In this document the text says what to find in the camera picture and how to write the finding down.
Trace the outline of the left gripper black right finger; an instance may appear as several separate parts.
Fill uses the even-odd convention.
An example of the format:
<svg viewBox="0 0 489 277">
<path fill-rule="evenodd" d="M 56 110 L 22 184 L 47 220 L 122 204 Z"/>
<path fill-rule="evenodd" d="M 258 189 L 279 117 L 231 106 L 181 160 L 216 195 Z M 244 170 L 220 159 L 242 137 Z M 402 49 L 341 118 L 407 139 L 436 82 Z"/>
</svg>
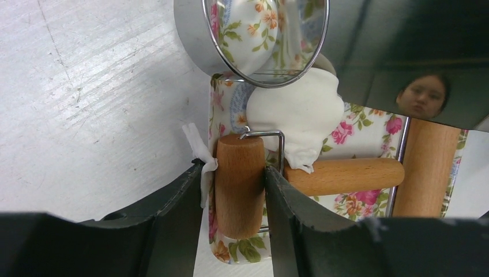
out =
<svg viewBox="0 0 489 277">
<path fill-rule="evenodd" d="M 265 169 L 274 276 L 487 276 L 488 219 L 365 218 L 324 208 Z"/>
</svg>

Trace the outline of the white dough piece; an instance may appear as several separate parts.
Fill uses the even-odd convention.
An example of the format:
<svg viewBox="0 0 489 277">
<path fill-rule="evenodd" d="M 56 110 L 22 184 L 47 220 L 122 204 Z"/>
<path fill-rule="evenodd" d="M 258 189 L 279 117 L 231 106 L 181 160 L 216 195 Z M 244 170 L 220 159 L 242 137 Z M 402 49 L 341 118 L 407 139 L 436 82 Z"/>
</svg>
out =
<svg viewBox="0 0 489 277">
<path fill-rule="evenodd" d="M 344 114 L 338 85 L 334 74 L 312 68 L 290 85 L 256 88 L 247 102 L 248 126 L 253 131 L 282 131 L 284 157 L 290 168 L 311 174 L 323 140 L 340 124 Z"/>
</svg>

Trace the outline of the metal spatula wooden handle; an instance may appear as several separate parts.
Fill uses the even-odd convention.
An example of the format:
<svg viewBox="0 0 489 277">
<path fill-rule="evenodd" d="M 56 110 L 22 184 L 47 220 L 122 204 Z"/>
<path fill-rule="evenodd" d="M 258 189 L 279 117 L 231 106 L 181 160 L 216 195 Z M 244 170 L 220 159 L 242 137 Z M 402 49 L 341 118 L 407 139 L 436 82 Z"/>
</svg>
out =
<svg viewBox="0 0 489 277">
<path fill-rule="evenodd" d="M 321 50 L 344 101 L 407 114 L 400 91 L 446 77 L 446 107 L 425 119 L 488 131 L 487 1 L 331 1 Z"/>
</svg>

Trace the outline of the leftover dough scrap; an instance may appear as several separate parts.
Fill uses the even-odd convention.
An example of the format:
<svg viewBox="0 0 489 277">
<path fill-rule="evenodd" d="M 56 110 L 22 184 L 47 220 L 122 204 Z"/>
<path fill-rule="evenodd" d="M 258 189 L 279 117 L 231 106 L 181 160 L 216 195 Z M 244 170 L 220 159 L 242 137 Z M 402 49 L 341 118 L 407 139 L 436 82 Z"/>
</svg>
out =
<svg viewBox="0 0 489 277">
<path fill-rule="evenodd" d="M 205 208 L 208 201 L 209 189 L 213 181 L 213 173 L 217 170 L 219 164 L 217 158 L 213 157 L 208 147 L 204 144 L 203 139 L 194 123 L 182 126 L 182 130 L 191 147 L 193 157 L 204 163 L 201 170 L 200 190 L 201 190 L 201 208 Z"/>
</svg>

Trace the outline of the floral pattern tray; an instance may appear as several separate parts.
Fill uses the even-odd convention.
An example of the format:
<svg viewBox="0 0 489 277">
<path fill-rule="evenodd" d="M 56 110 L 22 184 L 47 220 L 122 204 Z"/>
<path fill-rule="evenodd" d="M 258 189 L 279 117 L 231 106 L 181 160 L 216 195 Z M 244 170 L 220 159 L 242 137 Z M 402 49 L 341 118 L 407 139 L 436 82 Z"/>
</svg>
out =
<svg viewBox="0 0 489 277">
<path fill-rule="evenodd" d="M 219 137 L 242 133 L 246 124 L 246 104 L 252 85 L 226 80 L 217 74 L 210 81 L 209 146 Z M 323 140 L 321 158 L 391 158 L 401 145 L 406 117 L 356 104 L 345 104 L 339 126 Z M 388 189 L 315 196 L 313 199 L 333 212 L 354 221 L 367 216 L 385 216 Z M 271 257 L 269 234 L 250 239 L 231 239 L 217 229 L 209 216 L 209 243 L 215 257 L 227 264 L 258 263 Z"/>
</svg>

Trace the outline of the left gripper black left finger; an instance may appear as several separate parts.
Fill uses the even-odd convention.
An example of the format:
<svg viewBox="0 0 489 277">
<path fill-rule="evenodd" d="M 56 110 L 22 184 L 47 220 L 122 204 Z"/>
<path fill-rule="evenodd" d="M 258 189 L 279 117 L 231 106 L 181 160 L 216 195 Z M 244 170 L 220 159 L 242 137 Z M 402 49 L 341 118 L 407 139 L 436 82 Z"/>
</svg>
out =
<svg viewBox="0 0 489 277">
<path fill-rule="evenodd" d="M 2 276 L 192 276 L 200 236 L 201 170 L 101 220 L 1 213 Z"/>
</svg>

